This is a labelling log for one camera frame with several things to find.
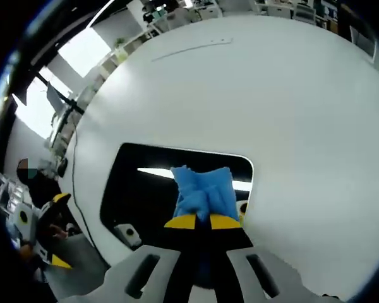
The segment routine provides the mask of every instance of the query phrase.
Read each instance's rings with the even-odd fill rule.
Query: black window opening
[[[123,144],[112,166],[100,209],[102,223],[113,232],[119,224],[132,224],[143,244],[151,243],[176,208],[174,179],[138,169],[164,169],[187,165],[195,172],[229,167],[235,181],[251,184],[249,160],[233,155],[177,150],[133,143]],[[236,200],[248,200],[249,191],[236,190]]]

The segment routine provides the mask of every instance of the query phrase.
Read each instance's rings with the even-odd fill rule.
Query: chair
[[[293,18],[297,21],[316,25],[316,10],[309,6],[298,4],[295,7]]]
[[[281,17],[291,19],[291,9],[287,7],[280,8],[278,6],[268,5],[268,15],[273,17]]]

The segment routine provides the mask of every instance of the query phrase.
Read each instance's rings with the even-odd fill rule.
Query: yellow stripe
[[[241,225],[235,219],[222,215],[211,215],[210,224],[212,229],[239,229]]]
[[[69,196],[68,198],[70,198],[70,194],[57,194],[57,195],[53,198],[53,202],[56,203],[56,202],[58,202],[60,199],[62,199],[63,197],[66,197],[66,196]]]
[[[164,227],[170,229],[195,229],[195,215],[184,215],[173,218]]]
[[[64,262],[61,258],[59,258],[58,256],[56,256],[55,254],[52,255],[52,262],[51,262],[51,264],[54,265],[54,266],[71,269],[71,266],[68,263]]]

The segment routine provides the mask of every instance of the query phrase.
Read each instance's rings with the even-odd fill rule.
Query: blue towel
[[[187,168],[171,169],[178,185],[179,196],[173,217],[196,213],[201,222],[215,213],[239,220],[233,178],[228,167],[197,173]]]

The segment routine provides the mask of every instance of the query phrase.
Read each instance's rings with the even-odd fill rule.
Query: gray floor
[[[107,268],[83,234],[62,240],[52,251],[73,267],[67,270],[48,266],[44,271],[57,300],[85,295],[104,281]]]

